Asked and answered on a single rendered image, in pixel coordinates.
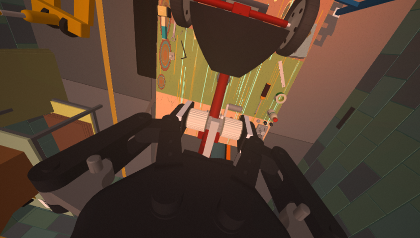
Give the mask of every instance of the ribbed roller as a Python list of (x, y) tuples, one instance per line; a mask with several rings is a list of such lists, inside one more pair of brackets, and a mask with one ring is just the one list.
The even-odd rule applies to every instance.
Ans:
[(209, 113), (198, 109), (191, 108), (188, 113), (186, 126), (188, 129), (205, 131)]
[(232, 118), (224, 118), (223, 119), (223, 126), (221, 128), (221, 134), (220, 136), (233, 139), (233, 140), (239, 140), (242, 134), (242, 121), (235, 120)]

